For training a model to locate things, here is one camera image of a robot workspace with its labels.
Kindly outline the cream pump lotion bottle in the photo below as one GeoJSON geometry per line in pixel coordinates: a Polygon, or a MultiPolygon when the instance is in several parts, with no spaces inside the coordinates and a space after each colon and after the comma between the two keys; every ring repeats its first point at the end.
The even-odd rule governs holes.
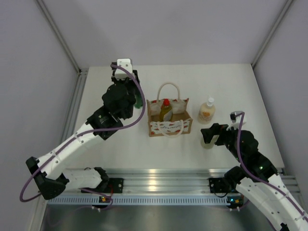
{"type": "Polygon", "coordinates": [[[214,98],[209,96],[207,101],[200,106],[198,121],[201,124],[207,124],[212,120],[216,111],[214,101],[214,98]]]}

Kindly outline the yellow red-capped bottle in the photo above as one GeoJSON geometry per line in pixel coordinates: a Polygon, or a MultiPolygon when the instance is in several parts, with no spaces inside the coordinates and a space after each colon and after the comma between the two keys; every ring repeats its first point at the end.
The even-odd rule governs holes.
{"type": "Polygon", "coordinates": [[[169,99],[164,99],[160,111],[160,121],[171,121],[173,117],[173,107],[169,99]]]}

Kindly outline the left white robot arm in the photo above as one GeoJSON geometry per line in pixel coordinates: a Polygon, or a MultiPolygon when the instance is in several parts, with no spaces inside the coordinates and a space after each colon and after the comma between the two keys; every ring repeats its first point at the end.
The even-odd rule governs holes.
{"type": "Polygon", "coordinates": [[[39,158],[30,157],[26,165],[44,199],[53,199],[65,191],[81,189],[84,193],[102,193],[108,189],[110,179],[101,167],[83,170],[68,166],[91,146],[105,141],[118,130],[134,126],[138,121],[124,126],[122,120],[133,116],[137,101],[145,102],[137,70],[124,70],[112,65],[113,84],[102,96],[103,106],[96,110],[70,138],[57,148],[39,158]]]}

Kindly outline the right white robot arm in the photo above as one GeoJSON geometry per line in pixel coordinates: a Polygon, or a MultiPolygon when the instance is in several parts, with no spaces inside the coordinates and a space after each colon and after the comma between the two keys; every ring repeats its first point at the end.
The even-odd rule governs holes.
{"type": "Polygon", "coordinates": [[[229,192],[241,193],[267,218],[277,231],[306,231],[308,214],[285,186],[272,162],[258,150],[258,141],[247,130],[214,123],[201,130],[203,141],[225,146],[239,162],[224,174],[229,192]]]}

